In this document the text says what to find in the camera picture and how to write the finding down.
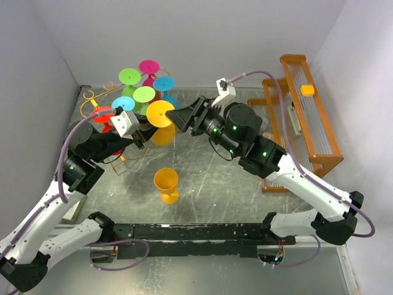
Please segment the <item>orange wine glass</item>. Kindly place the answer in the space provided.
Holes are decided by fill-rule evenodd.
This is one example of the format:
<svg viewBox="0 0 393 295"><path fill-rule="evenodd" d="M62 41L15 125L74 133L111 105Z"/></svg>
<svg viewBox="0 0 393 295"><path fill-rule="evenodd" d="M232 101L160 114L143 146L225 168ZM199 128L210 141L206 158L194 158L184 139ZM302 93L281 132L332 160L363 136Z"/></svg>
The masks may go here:
<svg viewBox="0 0 393 295"><path fill-rule="evenodd" d="M147 108L147 120L151 125L158 128L151 137L151 141L156 146L167 146L175 138L175 126L166 116L166 112L172 110L174 110L174 106L165 100L155 101Z"/></svg>
<svg viewBox="0 0 393 295"><path fill-rule="evenodd" d="M154 176L155 187L160 192L163 203L171 205L177 202L179 192L177 189L179 178L172 168L162 168Z"/></svg>

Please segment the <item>light blue wine glass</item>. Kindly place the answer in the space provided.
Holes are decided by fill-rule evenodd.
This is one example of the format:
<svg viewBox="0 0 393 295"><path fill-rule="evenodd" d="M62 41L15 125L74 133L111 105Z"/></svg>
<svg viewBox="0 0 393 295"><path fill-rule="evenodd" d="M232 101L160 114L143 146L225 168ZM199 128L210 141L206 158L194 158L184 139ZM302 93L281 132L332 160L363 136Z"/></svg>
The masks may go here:
<svg viewBox="0 0 393 295"><path fill-rule="evenodd" d="M116 98L111 104L113 109L121 107L124 111L132 111L135 106L136 102L130 96L120 96Z"/></svg>

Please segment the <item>green wine glass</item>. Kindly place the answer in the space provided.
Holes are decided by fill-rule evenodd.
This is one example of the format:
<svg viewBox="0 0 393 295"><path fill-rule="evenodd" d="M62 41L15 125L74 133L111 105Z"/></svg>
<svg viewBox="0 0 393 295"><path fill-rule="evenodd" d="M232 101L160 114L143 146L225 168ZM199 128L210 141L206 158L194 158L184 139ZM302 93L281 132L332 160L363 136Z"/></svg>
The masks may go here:
<svg viewBox="0 0 393 295"><path fill-rule="evenodd" d="M155 98L155 90L149 86L139 87L134 91L132 98L135 101L133 111L146 115L149 103Z"/></svg>
<svg viewBox="0 0 393 295"><path fill-rule="evenodd" d="M125 85L122 96L133 97L135 85L141 80L141 73L134 68L125 68L119 72L119 81Z"/></svg>

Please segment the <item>red wine glass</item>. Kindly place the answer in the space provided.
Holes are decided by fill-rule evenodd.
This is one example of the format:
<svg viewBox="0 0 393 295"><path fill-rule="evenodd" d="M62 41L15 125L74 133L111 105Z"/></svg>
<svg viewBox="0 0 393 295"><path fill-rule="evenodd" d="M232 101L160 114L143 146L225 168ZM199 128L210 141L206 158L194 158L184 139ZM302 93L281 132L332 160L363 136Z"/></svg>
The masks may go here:
<svg viewBox="0 0 393 295"><path fill-rule="evenodd" d="M96 114L96 113L99 113L102 111L107 111L109 109L110 109L109 106L98 107L91 114ZM105 148L107 146L108 139L110 139L110 140L114 139L114 137L105 137L105 136L101 136L101 135L103 135L103 134L104 135L105 134L118 135L117 130L113 126L112 121L111 121L111 117L113 117L113 116L114 116L113 114L105 114L103 116L98 116L93 119L93 121L95 123L98 123L99 125L103 126L101 133L96 134L96 135L98 135L98 137L96 137L96 135L94 135L94 139L95 139L94 143L97 145L97 147L99 146L99 151L101 151L103 148ZM118 151L113 152L111 155L107 155L106 157L103 158L102 162L105 162L106 159L109 157L115 157L115 158L121 157L122 154L124 153L124 150L125 150L125 148L122 148Z"/></svg>

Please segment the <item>dark blue wine glass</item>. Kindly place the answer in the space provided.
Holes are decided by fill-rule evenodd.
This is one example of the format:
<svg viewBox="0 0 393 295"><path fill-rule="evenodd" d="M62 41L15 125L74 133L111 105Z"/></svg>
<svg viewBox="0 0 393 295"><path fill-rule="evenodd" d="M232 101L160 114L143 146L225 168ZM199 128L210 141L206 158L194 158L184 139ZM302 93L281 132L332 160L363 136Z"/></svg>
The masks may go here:
<svg viewBox="0 0 393 295"><path fill-rule="evenodd" d="M159 77L153 83L153 87L155 90L163 92L163 96L161 99L171 103L175 109L179 109L179 103L177 102L175 97L169 94L169 91L174 87L174 85L175 81L172 77Z"/></svg>

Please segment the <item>magenta wine glass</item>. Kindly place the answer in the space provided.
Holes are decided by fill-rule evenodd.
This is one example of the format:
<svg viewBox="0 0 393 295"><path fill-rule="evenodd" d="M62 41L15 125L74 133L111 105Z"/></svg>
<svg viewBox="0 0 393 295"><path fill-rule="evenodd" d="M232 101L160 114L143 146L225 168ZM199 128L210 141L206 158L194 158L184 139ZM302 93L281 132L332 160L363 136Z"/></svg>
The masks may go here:
<svg viewBox="0 0 393 295"><path fill-rule="evenodd" d="M154 98L149 101L149 104L153 103L154 101L158 100L159 95L157 95L156 90L154 89L154 82L156 80L156 73L160 70L160 65L155 60L144 60L139 64L139 70L147 75L147 79L142 83L142 86L148 86L153 88L154 90Z"/></svg>

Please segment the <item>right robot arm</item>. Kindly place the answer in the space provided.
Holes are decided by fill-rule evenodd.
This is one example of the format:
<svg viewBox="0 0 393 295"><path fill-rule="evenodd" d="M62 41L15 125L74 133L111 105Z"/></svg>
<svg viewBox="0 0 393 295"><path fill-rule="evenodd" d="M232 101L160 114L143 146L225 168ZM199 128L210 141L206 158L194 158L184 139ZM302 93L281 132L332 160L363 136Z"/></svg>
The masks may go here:
<svg viewBox="0 0 393 295"><path fill-rule="evenodd" d="M274 181L303 199L312 209L299 213L269 213L261 239L274 244L280 238L315 235L333 245L354 236L356 214L364 196L337 189L310 172L284 147L259 134L262 118L243 103L231 103L221 111L201 97L188 107L166 111L166 117L182 133L205 134L228 151L248 173Z"/></svg>

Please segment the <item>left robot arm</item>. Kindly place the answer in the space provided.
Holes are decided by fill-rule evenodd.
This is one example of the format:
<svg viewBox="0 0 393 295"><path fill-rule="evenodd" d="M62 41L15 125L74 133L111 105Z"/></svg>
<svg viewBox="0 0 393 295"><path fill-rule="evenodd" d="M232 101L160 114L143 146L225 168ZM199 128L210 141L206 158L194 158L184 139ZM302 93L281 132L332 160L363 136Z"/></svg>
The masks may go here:
<svg viewBox="0 0 393 295"><path fill-rule="evenodd" d="M113 220L100 212L54 238L49 235L103 175L99 163L132 144L142 149L157 130L146 116L122 108L99 111L68 130L49 188L1 240L1 276L9 283L7 294L32 290L55 264L81 247L118 245Z"/></svg>

